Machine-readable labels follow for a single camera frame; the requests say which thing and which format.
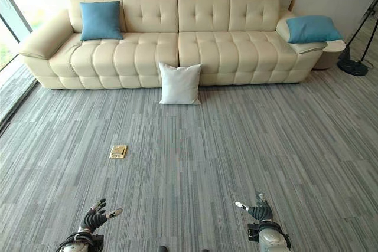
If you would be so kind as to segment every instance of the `sofa armrest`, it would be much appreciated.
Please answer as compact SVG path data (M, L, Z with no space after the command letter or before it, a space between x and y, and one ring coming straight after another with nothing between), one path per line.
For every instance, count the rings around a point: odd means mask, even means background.
M280 14L279 21L277 23L277 34L283 38L284 41L288 42L290 38L290 30L288 27L288 24L286 23L287 19L296 17L292 12L290 11L282 11ZM312 42L309 44L289 44L290 47L295 51L297 54L301 53L308 53L310 51L314 50L322 50L327 46L326 42Z
M19 54L40 59L49 59L73 34L68 10L63 10L54 18L32 32L21 43Z

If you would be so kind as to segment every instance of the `robotic arm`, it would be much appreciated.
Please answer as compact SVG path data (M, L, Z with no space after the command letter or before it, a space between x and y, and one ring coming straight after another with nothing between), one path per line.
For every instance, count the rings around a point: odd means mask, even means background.
M248 239L260 243L260 252L289 252L290 240L281 227L273 222L273 212L264 195L256 192L257 206L248 207L235 202L239 208L247 211L260 223L248 224Z
M78 232L71 234L63 241L56 252L101 252L104 244L103 235L92 235L94 231L103 225L108 219L122 213L122 209L116 209L104 214L105 199L95 202L83 221L80 223Z

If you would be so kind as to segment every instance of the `cream leather sofa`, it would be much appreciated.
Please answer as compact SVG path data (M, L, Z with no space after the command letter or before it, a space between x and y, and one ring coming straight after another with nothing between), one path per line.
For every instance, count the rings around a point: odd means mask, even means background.
M81 41L80 2L120 1L122 40ZM325 44L287 44L279 0L70 0L19 51L49 89L159 87L158 62L203 64L201 85L295 83Z

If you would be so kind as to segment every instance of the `floor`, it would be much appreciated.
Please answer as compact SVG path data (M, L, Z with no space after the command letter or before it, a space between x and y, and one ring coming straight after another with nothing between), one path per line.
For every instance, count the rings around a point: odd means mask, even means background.
M201 106L160 96L36 85L0 136L0 250L53 251L105 197L124 211L98 230L104 251L258 251L234 202L260 190L292 251L376 251L376 68L202 87ZM126 159L108 158L115 144Z

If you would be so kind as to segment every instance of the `tufted seat cushion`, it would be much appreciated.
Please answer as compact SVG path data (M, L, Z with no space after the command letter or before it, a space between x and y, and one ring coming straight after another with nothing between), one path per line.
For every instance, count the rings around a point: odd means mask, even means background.
M122 40L90 41L73 34L33 72L52 89L159 87L159 61L178 66L177 41L176 33L127 33Z
M181 32L180 66L202 64L201 85L302 81L321 51L296 54L274 32Z

